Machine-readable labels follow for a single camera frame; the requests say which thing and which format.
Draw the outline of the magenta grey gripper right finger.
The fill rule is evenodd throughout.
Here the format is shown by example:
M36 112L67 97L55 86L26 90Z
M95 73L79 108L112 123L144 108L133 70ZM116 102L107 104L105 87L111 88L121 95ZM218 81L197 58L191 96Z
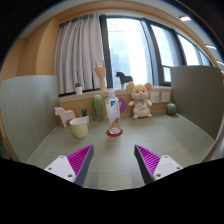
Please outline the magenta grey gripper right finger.
M170 156L159 156L139 145L134 147L134 155L145 184L150 184L182 169L182 166Z

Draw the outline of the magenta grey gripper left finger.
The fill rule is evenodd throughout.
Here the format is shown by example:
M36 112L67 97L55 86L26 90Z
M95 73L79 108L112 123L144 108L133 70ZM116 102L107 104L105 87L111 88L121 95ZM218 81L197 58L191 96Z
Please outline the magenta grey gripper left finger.
M89 145L69 156L60 155L45 168L45 171L82 186L93 155L94 148Z

